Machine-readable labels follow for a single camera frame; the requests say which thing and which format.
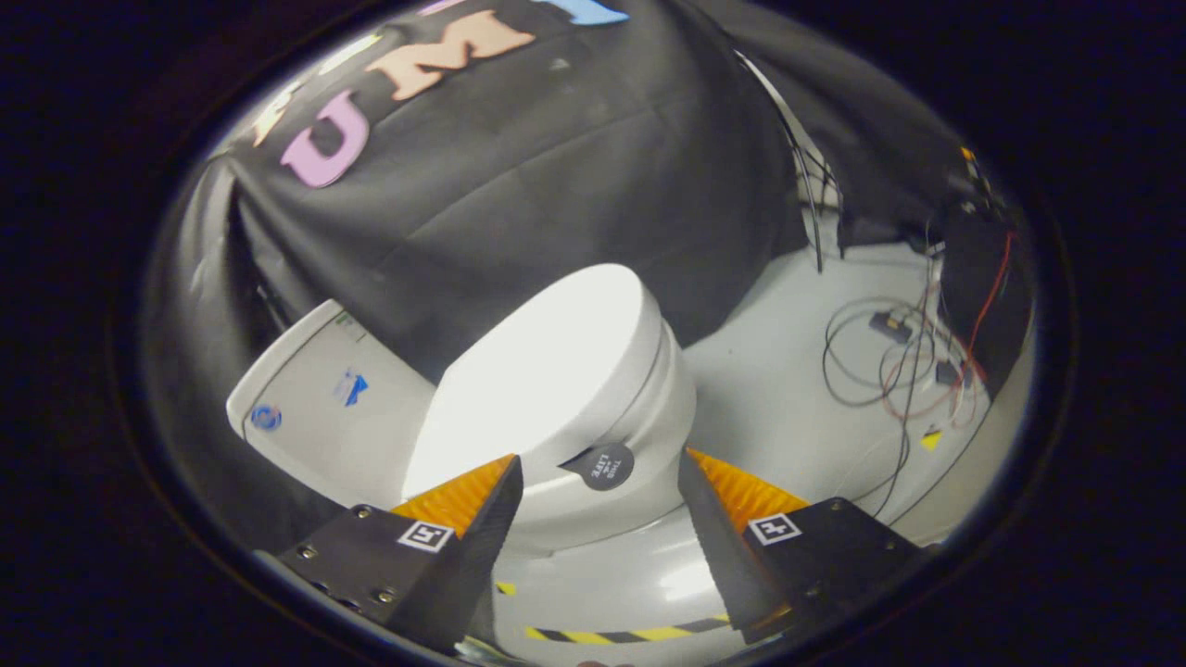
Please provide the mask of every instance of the toilet lid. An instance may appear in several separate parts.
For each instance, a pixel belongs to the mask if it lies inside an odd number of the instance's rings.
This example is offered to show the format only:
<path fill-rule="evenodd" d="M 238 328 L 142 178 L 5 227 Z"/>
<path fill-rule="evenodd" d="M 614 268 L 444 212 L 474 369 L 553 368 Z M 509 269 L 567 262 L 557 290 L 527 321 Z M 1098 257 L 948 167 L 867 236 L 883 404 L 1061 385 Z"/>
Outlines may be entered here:
<path fill-rule="evenodd" d="M 594 444 L 650 374 L 663 319 L 620 265 L 584 268 L 512 312 L 446 370 L 408 465 L 412 497 L 506 453 L 524 483 Z"/>

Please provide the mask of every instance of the white floor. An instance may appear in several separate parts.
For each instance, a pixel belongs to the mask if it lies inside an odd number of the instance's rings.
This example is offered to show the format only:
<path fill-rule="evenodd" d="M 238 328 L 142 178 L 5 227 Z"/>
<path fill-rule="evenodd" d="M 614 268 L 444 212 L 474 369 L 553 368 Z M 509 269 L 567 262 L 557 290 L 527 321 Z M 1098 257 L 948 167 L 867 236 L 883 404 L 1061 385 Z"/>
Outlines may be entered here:
<path fill-rule="evenodd" d="M 822 161 L 802 127 L 789 116 L 804 150 Z M 806 164 L 818 176 L 817 165 Z M 801 198 L 806 201 L 806 182 Z M 836 204 L 834 190 L 816 183 L 817 201 Z M 808 221 L 811 234 L 810 216 Z M 696 449 L 747 470 L 788 491 L 816 502 L 833 496 L 850 500 L 879 485 L 898 464 L 901 423 L 880 405 L 850 408 L 835 401 L 823 379 L 824 328 L 836 309 L 855 299 L 888 297 L 918 303 L 927 284 L 925 260 L 904 246 L 850 249 L 840 260 L 835 216 L 823 218 L 821 248 L 824 271 L 816 272 L 815 252 L 805 248 L 772 261 L 757 285 L 708 338 L 684 350 L 697 387 L 696 418 L 690 443 Z M 932 319 L 936 299 L 929 299 Z M 834 342 L 837 356 L 866 379 L 878 375 L 882 354 L 893 343 L 869 329 L 868 317 L 855 320 Z M 924 351 L 930 347 L 924 345 Z M 938 358 L 945 358 L 942 343 Z M 892 355 L 898 361 L 901 352 Z M 961 452 L 989 409 L 983 387 L 963 396 L 949 414 L 940 401 L 948 388 L 933 382 L 933 370 L 920 374 L 910 412 L 939 401 L 924 417 L 910 420 L 910 458 L 886 497 L 888 485 L 857 502 L 885 523 L 904 516 L 898 528 L 917 544 L 943 539 L 975 504 L 1007 456 L 1028 395 L 1032 348 L 1024 349 L 1022 373 L 1010 376 L 999 399 L 1006 411 L 993 411 L 986 428 Z M 835 389 L 853 400 L 878 390 L 829 371 Z M 899 412 L 906 392 L 894 394 Z M 933 449 L 922 437 L 943 431 Z M 959 466 L 948 475 L 952 463 Z M 936 487 L 929 503 L 916 501 Z M 686 507 L 638 531 L 600 542 L 531 558 L 504 548 L 495 564 L 495 580 L 512 583 L 516 595 L 495 596 L 499 647 L 547 667 L 582 661 L 649 667 L 707 665 L 744 650 L 740 633 L 720 628 L 669 641 L 626 644 L 570 643 L 529 636 L 527 628 L 561 631 L 632 631 L 689 623 L 725 612 L 708 572 Z"/>
<path fill-rule="evenodd" d="M 926 275 L 925 260 L 905 246 L 855 248 L 846 256 L 850 261 L 840 260 L 830 222 L 824 225 L 823 247 L 833 256 L 824 258 L 823 274 L 816 272 L 810 248 L 776 259 L 725 326 L 684 352 L 697 383 L 693 446 L 812 502 L 867 494 L 893 474 L 901 444 L 901 421 L 881 404 L 852 408 L 829 394 L 821 367 L 829 318 L 844 304 L 868 297 L 918 303 Z M 860 263 L 866 261 L 885 263 Z M 932 294 L 927 307 L 932 313 L 935 301 Z M 887 307 L 850 310 L 871 306 Z M 862 317 L 846 326 L 833 349 L 855 374 L 875 380 L 882 354 L 894 343 L 867 322 Z M 901 357 L 900 350 L 888 355 L 886 371 Z M 923 350 L 930 350 L 929 343 Z M 943 341 L 937 342 L 937 354 L 946 358 Z M 957 401 L 959 411 L 952 419 L 952 401 L 942 400 L 949 388 L 933 381 L 933 371 L 922 373 L 929 361 L 924 356 L 920 362 L 911 414 L 942 402 L 908 423 L 910 457 L 878 514 L 886 523 L 948 469 L 989 406 L 977 381 L 975 390 L 968 389 Z M 878 395 L 833 363 L 829 377 L 850 400 Z M 905 409 L 906 393 L 892 396 L 898 412 Z M 930 450 L 922 437 L 932 430 L 943 434 Z M 886 484 L 857 504 L 873 514 L 888 490 Z"/>

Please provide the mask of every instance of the black round sticker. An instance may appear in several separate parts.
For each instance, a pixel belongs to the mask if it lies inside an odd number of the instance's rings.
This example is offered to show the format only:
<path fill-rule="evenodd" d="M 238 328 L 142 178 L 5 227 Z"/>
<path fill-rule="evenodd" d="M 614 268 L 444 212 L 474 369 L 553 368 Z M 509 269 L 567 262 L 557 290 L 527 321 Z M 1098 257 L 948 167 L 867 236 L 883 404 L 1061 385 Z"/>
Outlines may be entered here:
<path fill-rule="evenodd" d="M 580 475 L 594 491 L 608 491 L 630 477 L 635 469 L 635 452 L 621 443 L 597 445 L 560 466 Z"/>

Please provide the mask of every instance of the pink letter u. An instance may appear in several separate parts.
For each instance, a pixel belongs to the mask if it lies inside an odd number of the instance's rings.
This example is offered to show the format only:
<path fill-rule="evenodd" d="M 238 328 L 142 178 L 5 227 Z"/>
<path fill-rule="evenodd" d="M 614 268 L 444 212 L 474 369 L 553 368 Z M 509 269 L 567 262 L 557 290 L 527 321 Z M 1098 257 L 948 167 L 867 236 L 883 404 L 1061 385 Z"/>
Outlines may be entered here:
<path fill-rule="evenodd" d="M 318 120 L 332 122 L 342 133 L 342 146 L 337 153 L 323 155 L 310 139 L 313 128 L 306 127 L 280 157 L 280 164 L 292 167 L 296 177 L 310 188 L 325 188 L 340 178 L 366 145 L 370 126 L 358 107 L 350 101 L 351 93 L 353 90 L 343 90 L 317 114 Z"/>

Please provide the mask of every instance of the white toilet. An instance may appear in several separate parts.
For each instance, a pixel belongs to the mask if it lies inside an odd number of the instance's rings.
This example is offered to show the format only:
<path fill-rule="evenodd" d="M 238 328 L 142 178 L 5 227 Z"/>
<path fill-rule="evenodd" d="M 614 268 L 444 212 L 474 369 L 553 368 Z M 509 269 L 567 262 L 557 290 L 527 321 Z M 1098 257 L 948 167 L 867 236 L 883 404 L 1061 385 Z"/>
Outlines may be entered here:
<path fill-rule="evenodd" d="M 518 453 L 524 491 L 506 546 L 533 552 L 608 538 L 682 502 L 676 468 L 696 392 L 655 298 L 629 268 L 598 265 L 550 285 L 454 361 L 435 392 L 361 329 L 355 343 L 314 344 L 333 331 L 326 317 L 349 318 L 332 301 L 320 306 L 228 401 L 247 442 L 324 495 L 393 507 Z M 365 354 L 350 349 L 366 341 Z M 372 358 L 374 348 L 389 358 Z M 350 381 L 344 366 L 368 385 L 349 406 L 350 390 L 324 389 L 331 377 Z M 351 411 L 364 402 L 359 426 Z M 280 411 L 279 426 L 261 406 Z M 315 409 L 319 426 L 304 428 L 294 409 Z M 289 428 L 291 419 L 302 421 Z"/>

